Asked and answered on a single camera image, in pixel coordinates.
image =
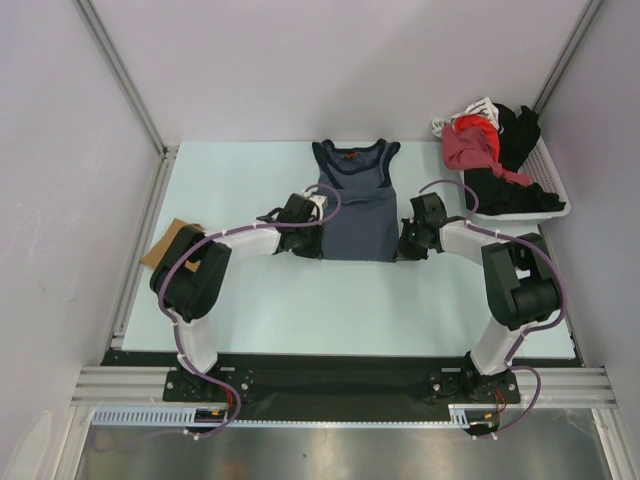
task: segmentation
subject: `white wall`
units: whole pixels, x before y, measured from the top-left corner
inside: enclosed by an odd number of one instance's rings
[[[531,104],[586,0],[95,0],[163,138],[422,140]]]
[[[71,1],[3,1],[0,65],[1,473],[43,410],[57,447],[158,159]]]
[[[590,365],[640,446],[640,3],[605,4],[543,116],[573,209],[545,224]]]

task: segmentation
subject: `white laundry basket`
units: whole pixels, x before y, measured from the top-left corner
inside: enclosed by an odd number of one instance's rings
[[[562,185],[560,175],[558,175],[556,166],[553,164],[549,150],[547,150],[542,137],[538,139],[537,145],[531,151],[519,172],[528,174],[535,183],[540,184],[545,192],[557,193],[560,201],[565,202],[564,208],[558,212],[506,213],[504,215],[477,213],[474,218],[476,221],[481,220],[478,223],[496,225],[508,221],[520,225],[539,224],[549,218],[563,217],[571,211],[571,203],[567,197],[567,192],[564,189],[564,185]]]

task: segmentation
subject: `purple cable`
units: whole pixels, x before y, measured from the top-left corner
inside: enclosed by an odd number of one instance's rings
[[[469,215],[467,215],[467,217],[466,217],[467,220],[471,220],[471,217],[473,217],[473,215],[478,211],[478,207],[480,206],[480,200],[478,199],[478,194],[476,192],[474,192],[471,187],[465,185],[464,183],[456,182],[455,180],[445,180],[443,178],[443,179],[436,180],[436,181],[431,182],[431,183],[427,183],[424,187],[422,187],[420,190],[418,190],[418,193],[422,193],[425,190],[427,190],[428,188],[431,188],[434,185],[437,185],[439,183],[450,183],[451,185],[456,185],[458,187],[462,187],[467,192],[469,192],[469,194],[471,194],[471,196],[473,197],[473,208],[469,212]]]
[[[453,184],[453,185],[457,185],[458,187],[464,188],[466,191],[468,191],[471,194],[471,196],[473,197],[473,200],[474,200],[474,205],[473,205],[473,209],[471,209],[471,212],[469,213],[469,215],[467,215],[467,220],[470,220],[471,217],[473,216],[473,214],[476,213],[476,211],[478,210],[478,207],[480,205],[480,201],[478,199],[478,195],[476,195],[476,193],[473,191],[473,189],[471,187],[465,185],[464,183],[457,182],[455,180],[436,180],[435,182],[431,182],[431,183],[425,185],[424,187],[422,187],[420,189],[419,193],[422,193],[427,188],[429,188],[429,187],[431,187],[433,185],[436,185],[438,183],[450,183],[450,184]],[[531,327],[531,328],[527,328],[526,330],[524,330],[522,332],[522,335],[520,335],[518,340],[516,340],[516,342],[513,344],[513,346],[511,347],[511,349],[507,353],[506,361],[510,362],[511,359],[513,358],[513,356],[516,354],[516,351],[518,350],[518,348],[520,348],[520,346],[522,345],[522,342],[524,341],[524,338],[527,335],[529,335],[530,333],[533,333],[533,332],[541,332],[543,330],[549,330],[550,328],[553,328],[553,327],[557,326],[560,322],[562,322],[562,320],[564,320],[564,318],[567,316],[567,308],[568,308],[567,286],[566,286],[562,276],[560,275],[560,270],[558,270],[558,267],[556,266],[554,261],[551,260],[551,258],[549,258],[549,256],[546,253],[544,253],[542,250],[540,250],[538,247],[536,247],[531,242],[527,242],[526,240],[523,240],[521,238],[512,237],[511,235],[506,235],[504,233],[498,233],[498,232],[494,232],[493,230],[488,230],[486,228],[478,227],[477,225],[467,224],[466,227],[468,229],[470,229],[470,230],[475,231],[475,232],[482,233],[482,234],[488,235],[490,237],[499,238],[501,240],[507,240],[507,241],[510,241],[510,242],[519,243],[520,245],[523,245],[523,246],[531,249],[551,269],[551,271],[553,272],[553,276],[555,277],[556,281],[558,282],[558,286],[560,288],[560,292],[559,292],[559,294],[560,294],[560,313],[558,314],[558,317],[553,322],[550,322],[550,323],[548,323],[546,325],[538,325],[537,327]]]
[[[519,367],[511,367],[511,371],[512,372],[517,372],[517,371],[526,371],[526,372],[530,372],[533,375],[535,375],[536,377],[536,390],[535,392],[533,392],[533,397],[531,397],[531,401],[529,402],[529,405],[527,406],[527,408],[525,408],[524,412],[522,412],[520,414],[520,416],[518,418],[516,418],[513,422],[511,422],[509,425],[506,425],[500,429],[498,429],[498,432],[504,432],[505,430],[510,429],[511,427],[515,426],[516,424],[520,423],[520,421],[526,417],[529,412],[531,412],[531,410],[533,410],[533,407],[535,406],[536,402],[538,401],[538,397],[540,397],[540,390],[542,390],[542,378],[540,378],[540,374],[538,373],[538,371],[533,368],[533,367],[528,367],[526,365],[522,365]]]
[[[473,191],[473,189],[467,185],[465,185],[464,183],[461,182],[457,182],[455,180],[436,180],[435,182],[431,182],[427,185],[425,185],[424,187],[422,187],[419,190],[419,193],[422,193],[423,191],[425,191],[427,188],[439,184],[439,183],[450,183],[453,185],[457,185],[459,187],[464,188],[467,192],[469,192],[471,194],[471,196],[473,197],[474,200],[474,205],[473,205],[473,209],[471,209],[469,215],[467,215],[467,221],[469,221],[471,219],[471,217],[473,216],[473,214],[475,214],[478,211],[478,207],[480,205],[480,201],[478,199],[478,195],[476,195],[476,192]],[[542,258],[542,260],[549,266],[549,268],[551,269],[551,271],[553,272],[553,276],[555,277],[556,281],[558,282],[559,288],[560,288],[560,313],[558,314],[558,317],[553,321],[550,322],[546,325],[539,325],[537,327],[531,327],[528,328],[526,330],[524,330],[522,332],[522,335],[520,335],[520,337],[518,337],[518,340],[516,340],[516,342],[513,344],[513,346],[511,347],[511,349],[509,350],[509,352],[507,353],[507,356],[505,358],[505,361],[508,363],[511,361],[511,359],[513,358],[513,356],[515,355],[516,351],[518,350],[518,348],[522,345],[522,342],[524,341],[524,338],[529,335],[530,333],[533,332],[540,332],[542,330],[548,330],[550,328],[553,328],[555,326],[557,326],[560,322],[562,322],[562,320],[566,317],[567,315],[567,286],[564,283],[564,280],[562,279],[562,276],[560,275],[560,271],[558,270],[558,267],[556,267],[555,263],[553,262],[553,260],[551,260],[551,258],[549,258],[549,256],[544,253],[542,250],[540,250],[538,247],[536,247],[535,245],[533,245],[531,242],[528,242],[526,240],[522,240],[521,238],[517,238],[517,237],[512,237],[511,235],[505,235],[504,233],[497,233],[494,232],[492,230],[488,230],[486,228],[482,228],[482,227],[478,227],[476,225],[471,225],[470,223],[466,224],[466,227],[469,228],[470,230],[473,230],[474,232],[478,232],[478,233],[482,233],[484,235],[488,235],[490,237],[496,237],[496,238],[500,238],[502,240],[508,240],[511,242],[515,242],[515,243],[519,243],[520,245],[523,245],[527,248],[530,248],[536,255],[538,255],[540,258]],[[529,402],[529,405],[527,406],[527,408],[524,410],[524,412],[522,412],[522,414],[516,418],[513,422],[511,422],[509,425],[501,428],[498,430],[498,432],[504,432],[505,430],[508,430],[509,428],[513,427],[514,425],[520,423],[520,421],[526,417],[529,412],[531,412],[531,410],[533,410],[533,407],[535,406],[536,402],[538,401],[538,397],[540,397],[540,390],[542,389],[542,378],[540,378],[540,374],[532,367],[528,367],[528,366],[519,366],[519,367],[511,367],[511,371],[528,371],[531,372],[535,375],[536,377],[536,390],[533,394],[533,397],[531,397],[531,401]],[[479,438],[490,438],[490,435],[483,435]]]
[[[89,435],[89,445],[91,447],[91,450],[93,450],[96,453],[111,453],[111,452],[116,452],[118,450],[124,450],[125,448],[129,448],[145,440],[150,440],[155,437],[161,437],[161,436],[169,435],[173,433],[175,434],[179,433],[181,435],[184,435],[184,430],[178,430],[175,428],[159,430],[157,432],[148,433],[146,435],[142,435],[140,437],[134,438],[133,440],[129,440],[128,442],[119,443],[117,445],[112,445],[111,447],[107,447],[107,448],[100,448],[96,445],[96,436],[98,432],[94,431],[94,432],[91,432]]]
[[[242,232],[246,232],[249,230],[254,230],[254,229],[263,229],[263,228],[277,228],[277,227],[282,227],[282,228],[305,228],[305,227],[315,227],[318,225],[322,225],[323,223],[326,223],[330,220],[332,220],[337,214],[338,212],[340,212],[340,208],[342,207],[342,199],[340,198],[340,193],[338,193],[338,191],[333,188],[330,185],[324,185],[324,184],[319,184],[316,183],[314,185],[311,185],[309,187],[307,187],[305,189],[305,192],[310,191],[313,188],[325,188],[327,190],[330,190],[336,197],[336,201],[337,201],[337,205],[336,205],[336,209],[331,212],[331,214],[321,220],[314,220],[312,222],[305,222],[305,223],[260,223],[260,224],[252,224],[252,225],[245,225],[244,227],[237,227],[231,230],[228,230],[226,232],[218,232],[218,233],[214,233],[212,235],[209,235],[205,238],[203,238],[202,240],[200,240],[199,242],[197,242],[196,244],[194,244],[191,248],[189,248],[177,261],[176,263],[169,269],[169,272],[167,273],[166,278],[164,279],[164,282],[162,282],[162,286],[160,287],[160,291],[158,292],[158,305],[160,307],[160,310],[162,311],[162,313],[164,313],[167,317],[169,317],[169,319],[171,319],[171,322],[173,323],[173,335],[176,341],[176,346],[178,348],[178,354],[182,355],[182,360],[184,361],[184,363],[186,364],[186,366],[188,367],[188,369],[194,373],[196,376],[202,378],[203,380],[213,383],[215,385],[218,385],[224,389],[229,390],[235,400],[236,400],[236,408],[233,411],[233,414],[224,422],[222,422],[218,427],[216,427],[214,430],[211,430],[210,432],[207,432],[205,434],[200,435],[200,438],[208,438],[212,435],[215,435],[216,433],[218,433],[220,430],[222,430],[224,427],[226,427],[227,425],[229,425],[231,422],[233,422],[238,415],[240,414],[240,404],[242,399],[240,398],[240,394],[238,393],[238,391],[233,388],[231,385],[222,382],[220,380],[217,380],[213,377],[210,377],[208,375],[206,375],[203,372],[200,372],[191,362],[191,360],[189,360],[189,358],[186,356],[185,350],[184,350],[184,346],[182,344],[182,339],[180,338],[180,332],[178,330],[178,319],[176,318],[176,316],[165,306],[164,304],[164,297],[167,293],[167,288],[169,286],[169,283],[171,282],[171,279],[173,278],[173,276],[175,275],[175,273],[178,271],[178,269],[187,261],[187,259],[193,255],[193,253],[198,250],[199,248],[201,248],[203,245],[212,242],[214,240],[217,240],[218,238],[222,238],[224,236],[230,236],[230,235],[236,235],[238,233],[242,233]]]

